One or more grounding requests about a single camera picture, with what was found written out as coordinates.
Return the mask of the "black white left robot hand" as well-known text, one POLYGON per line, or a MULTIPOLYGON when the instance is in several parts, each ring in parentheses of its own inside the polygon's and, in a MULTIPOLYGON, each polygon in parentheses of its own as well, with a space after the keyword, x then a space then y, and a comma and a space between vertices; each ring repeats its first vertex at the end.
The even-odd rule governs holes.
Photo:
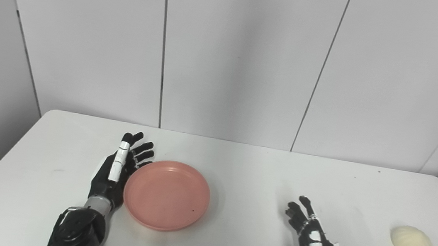
POLYGON ((124 201, 124 187, 129 178, 141 167, 152 163, 150 159, 155 155, 153 142, 148 141, 136 146, 142 139, 142 132, 124 134, 116 152, 105 159, 92 178, 89 198, 105 197, 110 201, 112 209, 121 207, 124 201))

